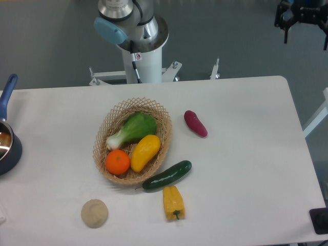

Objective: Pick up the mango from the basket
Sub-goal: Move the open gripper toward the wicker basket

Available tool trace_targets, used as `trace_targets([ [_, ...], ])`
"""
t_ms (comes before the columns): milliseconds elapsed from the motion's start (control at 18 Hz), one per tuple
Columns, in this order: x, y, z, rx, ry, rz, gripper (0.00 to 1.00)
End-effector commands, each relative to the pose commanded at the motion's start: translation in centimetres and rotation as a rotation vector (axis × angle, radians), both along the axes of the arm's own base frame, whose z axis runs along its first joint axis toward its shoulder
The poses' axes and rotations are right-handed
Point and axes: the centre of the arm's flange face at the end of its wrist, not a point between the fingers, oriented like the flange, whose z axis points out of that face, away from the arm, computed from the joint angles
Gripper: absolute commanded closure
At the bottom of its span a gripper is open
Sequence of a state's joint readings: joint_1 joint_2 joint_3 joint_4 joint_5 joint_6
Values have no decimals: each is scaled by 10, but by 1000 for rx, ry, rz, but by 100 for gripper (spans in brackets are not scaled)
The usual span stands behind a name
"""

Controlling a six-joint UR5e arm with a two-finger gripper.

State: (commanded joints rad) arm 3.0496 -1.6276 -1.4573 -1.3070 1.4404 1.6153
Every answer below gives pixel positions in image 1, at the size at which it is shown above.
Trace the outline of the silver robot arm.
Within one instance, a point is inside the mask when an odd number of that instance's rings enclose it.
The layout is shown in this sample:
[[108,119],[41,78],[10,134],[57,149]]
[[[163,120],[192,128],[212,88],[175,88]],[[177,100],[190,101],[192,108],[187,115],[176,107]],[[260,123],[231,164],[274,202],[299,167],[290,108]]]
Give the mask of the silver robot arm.
[[98,11],[94,21],[97,33],[130,53],[154,51],[168,40],[168,25],[154,13],[153,1],[100,0]]

